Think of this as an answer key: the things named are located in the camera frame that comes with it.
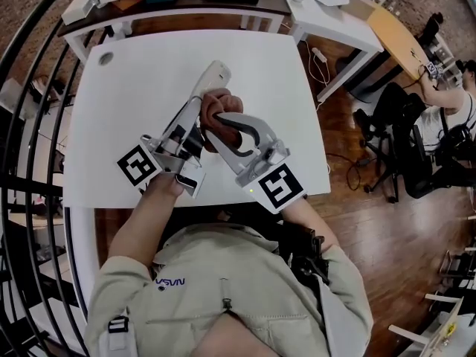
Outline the person's left forearm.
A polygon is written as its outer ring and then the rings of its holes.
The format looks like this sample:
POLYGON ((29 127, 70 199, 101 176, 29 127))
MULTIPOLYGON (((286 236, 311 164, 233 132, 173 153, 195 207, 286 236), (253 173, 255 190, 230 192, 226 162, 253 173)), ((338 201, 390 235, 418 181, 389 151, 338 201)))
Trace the person's left forearm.
POLYGON ((183 191, 171 173, 160 173, 152 178, 136 208, 115 234, 108 257, 128 257, 150 267, 183 191))

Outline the cardboard box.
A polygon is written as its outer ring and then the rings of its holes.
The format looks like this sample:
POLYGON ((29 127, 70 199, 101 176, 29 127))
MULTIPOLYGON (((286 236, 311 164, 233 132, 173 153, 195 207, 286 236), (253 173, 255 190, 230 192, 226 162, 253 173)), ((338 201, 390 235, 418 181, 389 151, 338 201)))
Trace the cardboard box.
POLYGON ((376 5, 371 0, 349 0, 349 3, 341 5, 340 9, 366 22, 375 11, 376 5))

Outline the person's right forearm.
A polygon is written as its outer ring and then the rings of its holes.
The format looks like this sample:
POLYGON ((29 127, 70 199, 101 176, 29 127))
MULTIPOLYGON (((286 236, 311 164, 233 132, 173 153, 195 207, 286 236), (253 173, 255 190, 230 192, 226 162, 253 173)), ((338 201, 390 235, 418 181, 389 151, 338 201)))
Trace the person's right forearm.
POLYGON ((321 246, 322 251, 328 250, 333 245, 339 246, 334 232, 305 198, 297 199, 282 209, 281 214, 285 221, 312 229, 316 235, 322 236, 324 238, 321 246))

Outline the white side table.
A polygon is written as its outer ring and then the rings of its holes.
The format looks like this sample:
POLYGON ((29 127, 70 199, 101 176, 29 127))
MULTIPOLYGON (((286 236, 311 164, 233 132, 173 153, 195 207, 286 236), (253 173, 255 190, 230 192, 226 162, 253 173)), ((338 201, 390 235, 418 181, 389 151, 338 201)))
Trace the white side table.
POLYGON ((303 0, 301 3, 293 0, 286 1, 293 21, 289 34, 296 42, 311 34, 360 50, 356 58, 350 61, 319 93, 318 102, 323 103, 335 90, 352 79, 365 63, 383 51, 377 36, 363 20, 337 7, 327 7, 314 0, 303 0))

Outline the round wooden table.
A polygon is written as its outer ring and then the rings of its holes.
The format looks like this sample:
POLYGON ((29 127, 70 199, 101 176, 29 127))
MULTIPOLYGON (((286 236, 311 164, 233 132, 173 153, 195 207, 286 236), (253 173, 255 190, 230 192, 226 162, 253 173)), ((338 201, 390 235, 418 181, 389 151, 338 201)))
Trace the round wooden table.
POLYGON ((418 80, 419 67, 429 63, 422 46, 414 35, 384 7, 370 3, 373 12, 367 19, 383 48, 402 67, 408 76, 418 80))

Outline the black metal railing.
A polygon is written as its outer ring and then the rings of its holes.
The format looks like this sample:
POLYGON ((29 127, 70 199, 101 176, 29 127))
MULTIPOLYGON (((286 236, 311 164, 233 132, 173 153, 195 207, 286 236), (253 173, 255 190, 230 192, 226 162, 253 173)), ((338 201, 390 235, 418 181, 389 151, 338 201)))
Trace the black metal railing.
POLYGON ((59 29, 60 24, 56 23, 45 37, 30 65, 20 95, 13 107, 13 116, 4 145, 4 157, 0 161, 0 225, 4 227, 4 233, 0 237, 0 357, 36 357, 30 352, 31 347, 38 347, 48 357, 51 357, 49 346, 52 343, 62 348, 68 357, 77 355, 77 352, 69 347, 60 329, 40 276, 40 264, 33 241, 33 205, 30 202, 35 193, 45 198, 46 228, 57 292, 73 333, 80 344, 80 354, 90 357, 74 319, 70 303, 65 297, 63 281, 59 273, 53 208, 56 200, 62 198, 63 191, 60 186, 53 183, 56 149, 49 150, 47 181, 40 182, 33 179, 34 153, 36 152, 39 127, 44 114, 50 108, 50 102, 45 94, 40 100, 39 111, 35 116, 32 135, 28 143, 27 171, 24 177, 17 175, 16 159, 10 155, 13 135, 25 102, 28 86, 59 29), (40 298, 53 327, 53 335, 58 338, 57 341, 54 342, 51 338, 52 334, 41 330, 33 319, 31 314, 33 302, 29 298, 31 293, 37 294, 40 298))

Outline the white flat box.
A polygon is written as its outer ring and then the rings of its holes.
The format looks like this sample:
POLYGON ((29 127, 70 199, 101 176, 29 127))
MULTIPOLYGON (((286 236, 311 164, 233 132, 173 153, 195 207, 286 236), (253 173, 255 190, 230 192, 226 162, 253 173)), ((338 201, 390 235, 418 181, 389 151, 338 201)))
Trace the white flat box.
POLYGON ((87 17, 98 0, 73 0, 62 13, 65 25, 70 25, 87 17))

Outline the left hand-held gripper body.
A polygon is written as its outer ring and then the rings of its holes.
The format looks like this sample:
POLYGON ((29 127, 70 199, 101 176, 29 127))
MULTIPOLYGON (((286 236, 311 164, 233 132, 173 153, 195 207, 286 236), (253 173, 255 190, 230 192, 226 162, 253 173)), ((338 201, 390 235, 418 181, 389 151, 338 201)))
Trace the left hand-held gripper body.
POLYGON ((117 166, 140 193, 159 173, 169 173, 189 196, 196 198, 205 179, 200 162, 203 139, 199 129, 192 127, 184 146, 180 146, 176 154, 162 149, 163 145, 157 138, 142 135, 138 144, 117 161, 117 166))

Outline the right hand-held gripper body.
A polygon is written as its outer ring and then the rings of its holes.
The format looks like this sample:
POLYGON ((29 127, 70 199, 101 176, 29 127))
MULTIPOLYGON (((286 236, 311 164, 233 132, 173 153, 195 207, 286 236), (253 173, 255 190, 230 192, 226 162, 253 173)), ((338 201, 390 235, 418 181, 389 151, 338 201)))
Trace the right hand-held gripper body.
POLYGON ((305 194, 287 164, 289 156, 290 151, 281 140, 273 141, 236 178, 249 196, 273 214, 305 194))

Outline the white chair frame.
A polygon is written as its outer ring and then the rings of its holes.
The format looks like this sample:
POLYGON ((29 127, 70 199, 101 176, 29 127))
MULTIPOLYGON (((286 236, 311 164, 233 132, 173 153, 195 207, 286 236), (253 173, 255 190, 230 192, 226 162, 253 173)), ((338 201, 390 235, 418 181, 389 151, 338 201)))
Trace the white chair frame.
POLYGON ((399 357, 476 357, 476 310, 463 314, 464 298, 426 294, 425 299, 450 306, 422 334, 390 325, 388 330, 411 342, 399 357))

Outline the light beige jacket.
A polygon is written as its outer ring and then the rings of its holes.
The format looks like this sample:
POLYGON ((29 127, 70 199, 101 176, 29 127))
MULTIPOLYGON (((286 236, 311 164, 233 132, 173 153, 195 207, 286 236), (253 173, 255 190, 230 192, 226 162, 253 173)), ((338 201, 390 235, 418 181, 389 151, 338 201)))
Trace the light beige jacket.
POLYGON ((362 277, 334 245, 323 254, 329 283, 298 281, 277 243, 241 225, 191 225, 155 256, 155 268, 109 258, 89 304, 85 342, 105 353, 110 320, 127 314, 140 357, 189 357, 229 311, 282 357, 362 357, 373 317, 362 277))

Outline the black high-back office chair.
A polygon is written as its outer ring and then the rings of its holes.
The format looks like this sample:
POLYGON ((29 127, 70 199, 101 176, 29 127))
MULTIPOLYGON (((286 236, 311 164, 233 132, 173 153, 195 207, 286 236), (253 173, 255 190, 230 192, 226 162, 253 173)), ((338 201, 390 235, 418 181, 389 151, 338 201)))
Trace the black high-back office chair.
POLYGON ((432 61, 440 61, 443 62, 444 60, 448 59, 449 54, 445 49, 440 49, 440 53, 438 54, 437 52, 433 52, 431 50, 431 47, 434 44, 434 41, 436 39, 436 35, 438 34, 440 30, 440 26, 443 23, 443 15, 441 13, 433 13, 429 20, 427 21, 422 34, 418 38, 418 43, 424 50, 427 58, 432 61))

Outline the pinkish brown cloth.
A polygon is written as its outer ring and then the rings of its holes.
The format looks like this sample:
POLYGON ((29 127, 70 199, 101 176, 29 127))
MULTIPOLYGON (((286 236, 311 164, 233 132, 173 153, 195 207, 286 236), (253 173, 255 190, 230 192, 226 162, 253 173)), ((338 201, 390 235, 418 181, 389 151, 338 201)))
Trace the pinkish brown cloth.
POLYGON ((214 117, 224 112, 243 113, 241 99, 232 95, 227 89, 215 89, 206 92, 202 99, 199 121, 200 130, 205 140, 204 147, 208 152, 217 153, 206 135, 207 130, 237 149, 242 145, 242 136, 239 131, 222 124, 214 117))

